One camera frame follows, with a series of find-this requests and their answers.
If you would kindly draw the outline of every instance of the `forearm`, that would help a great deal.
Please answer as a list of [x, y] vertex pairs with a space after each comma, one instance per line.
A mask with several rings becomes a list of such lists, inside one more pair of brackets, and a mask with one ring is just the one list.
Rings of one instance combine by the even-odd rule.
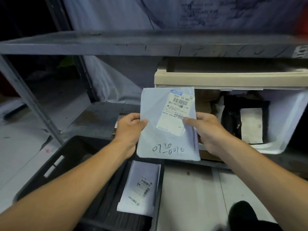
[[72, 230], [121, 166], [130, 147], [113, 141], [84, 163], [21, 199], [0, 215], [1, 230]]
[[226, 137], [219, 157], [266, 206], [284, 230], [308, 227], [308, 182], [278, 166], [247, 143]]

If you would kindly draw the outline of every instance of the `black package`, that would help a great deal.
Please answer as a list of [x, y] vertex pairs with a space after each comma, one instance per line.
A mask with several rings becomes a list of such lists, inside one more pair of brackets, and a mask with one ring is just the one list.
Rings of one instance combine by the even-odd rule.
[[227, 95], [224, 97], [225, 108], [222, 113], [221, 124], [229, 133], [242, 139], [240, 110], [243, 108], [262, 108], [262, 139], [263, 143], [267, 143], [269, 104], [269, 101]]

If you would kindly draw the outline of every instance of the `black tray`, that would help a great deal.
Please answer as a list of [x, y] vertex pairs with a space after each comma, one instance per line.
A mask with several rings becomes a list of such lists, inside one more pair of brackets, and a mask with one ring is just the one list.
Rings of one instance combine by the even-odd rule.
[[[56, 153], [38, 170], [38, 172], [17, 193], [15, 201], [20, 200], [40, 186], [80, 164], [85, 158], [97, 153], [110, 140], [101, 140], [83, 136], [74, 136], [68, 140]], [[60, 156], [63, 160], [54, 165]], [[154, 215], [147, 217], [137, 214], [118, 212], [117, 205], [121, 199], [132, 160], [161, 164], [160, 177], [156, 193]], [[50, 167], [55, 169], [47, 176], [44, 175]], [[157, 228], [160, 206], [161, 189], [164, 178], [164, 160], [139, 158], [136, 153], [126, 160], [114, 173], [107, 184], [93, 200], [75, 230], [113, 230], [113, 231], [154, 231]]]

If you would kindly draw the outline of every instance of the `left hand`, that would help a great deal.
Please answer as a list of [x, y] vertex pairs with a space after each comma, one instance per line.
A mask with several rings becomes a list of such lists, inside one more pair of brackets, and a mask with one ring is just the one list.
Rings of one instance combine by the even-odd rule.
[[118, 127], [114, 141], [119, 141], [128, 146], [126, 158], [133, 155], [136, 149], [141, 131], [148, 124], [148, 120], [140, 121], [140, 113], [130, 113], [118, 121]]

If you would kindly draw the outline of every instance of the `hand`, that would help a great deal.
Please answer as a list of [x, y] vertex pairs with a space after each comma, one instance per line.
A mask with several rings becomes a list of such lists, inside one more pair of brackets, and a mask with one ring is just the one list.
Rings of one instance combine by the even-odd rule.
[[206, 150], [219, 157], [224, 151], [222, 148], [224, 141], [232, 135], [223, 128], [213, 114], [196, 112], [196, 116], [197, 120], [184, 117], [184, 122], [196, 128]]
[[131, 113], [118, 121], [118, 127], [114, 141], [124, 143], [128, 147], [126, 158], [133, 155], [136, 149], [141, 131], [148, 124], [148, 120], [140, 121], [140, 113]]

